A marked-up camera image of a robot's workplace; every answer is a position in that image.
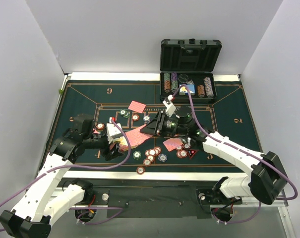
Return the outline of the red playing card deck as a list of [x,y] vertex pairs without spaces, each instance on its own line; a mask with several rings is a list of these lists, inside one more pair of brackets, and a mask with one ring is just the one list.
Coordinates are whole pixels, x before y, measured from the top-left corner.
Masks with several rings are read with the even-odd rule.
[[[130,143],[131,149],[141,145],[147,139],[152,137],[152,135],[140,132],[141,129],[144,128],[144,127],[145,127],[145,125],[139,126],[138,128],[135,128],[135,129],[125,133],[127,138],[128,138],[128,141]],[[128,143],[127,143],[127,140],[126,140],[125,137],[123,137],[120,141],[120,150],[121,151],[127,151],[128,150]]]

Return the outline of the green poker chip stack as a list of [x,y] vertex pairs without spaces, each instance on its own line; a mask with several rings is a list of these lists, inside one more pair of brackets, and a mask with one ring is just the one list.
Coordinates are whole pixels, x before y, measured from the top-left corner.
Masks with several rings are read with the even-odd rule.
[[133,153],[133,158],[134,158],[135,160],[139,160],[141,157],[142,157],[142,154],[141,154],[140,151],[134,151],[134,153]]

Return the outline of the red poker chip stack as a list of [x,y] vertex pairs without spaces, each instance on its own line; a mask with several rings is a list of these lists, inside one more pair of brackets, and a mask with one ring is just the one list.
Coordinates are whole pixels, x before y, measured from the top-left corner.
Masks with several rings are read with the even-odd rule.
[[159,146],[155,146],[152,149],[148,149],[145,151],[146,158],[143,160],[143,165],[148,167],[152,164],[155,164],[156,158],[161,153],[161,148]]

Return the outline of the blue poker chip stack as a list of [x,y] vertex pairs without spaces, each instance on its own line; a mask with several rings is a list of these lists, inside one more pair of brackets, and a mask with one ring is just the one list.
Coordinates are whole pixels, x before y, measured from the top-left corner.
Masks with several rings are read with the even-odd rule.
[[166,162],[167,161],[167,155],[165,155],[165,154],[159,154],[157,158],[160,162]]

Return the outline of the moved red chip group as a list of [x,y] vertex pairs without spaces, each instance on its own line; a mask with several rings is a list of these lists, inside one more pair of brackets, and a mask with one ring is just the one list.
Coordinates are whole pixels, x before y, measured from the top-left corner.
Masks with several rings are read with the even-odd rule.
[[189,155],[189,149],[190,149],[190,145],[187,143],[176,147],[177,157],[179,158],[187,157]]

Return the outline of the green chips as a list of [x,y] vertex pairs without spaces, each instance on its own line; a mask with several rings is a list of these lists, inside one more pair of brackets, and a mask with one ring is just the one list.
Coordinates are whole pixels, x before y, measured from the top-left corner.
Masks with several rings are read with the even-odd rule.
[[130,112],[128,110],[120,110],[120,115],[123,118],[128,118],[130,116]]

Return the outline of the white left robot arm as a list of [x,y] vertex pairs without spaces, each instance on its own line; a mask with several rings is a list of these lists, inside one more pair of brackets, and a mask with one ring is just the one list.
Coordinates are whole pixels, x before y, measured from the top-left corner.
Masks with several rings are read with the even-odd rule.
[[75,168],[78,157],[87,149],[100,149],[106,159],[121,155],[117,139],[126,138],[121,125],[113,118],[106,128],[94,134],[93,117],[79,114],[62,136],[57,138],[37,177],[26,188],[20,201],[0,215],[0,223],[14,238],[46,238],[56,221],[77,203],[88,204],[93,198],[92,184],[76,179],[59,196],[51,195],[65,173]]

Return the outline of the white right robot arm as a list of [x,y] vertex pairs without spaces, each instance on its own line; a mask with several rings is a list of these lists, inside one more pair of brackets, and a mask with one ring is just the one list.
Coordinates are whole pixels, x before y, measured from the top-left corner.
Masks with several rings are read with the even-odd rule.
[[212,195],[219,203],[234,197],[254,197],[271,205],[287,184],[287,174],[277,154],[247,149],[217,131],[205,129],[189,106],[177,108],[172,117],[160,110],[141,133],[186,139],[191,148],[215,155],[242,170],[245,176],[223,177],[214,185]]

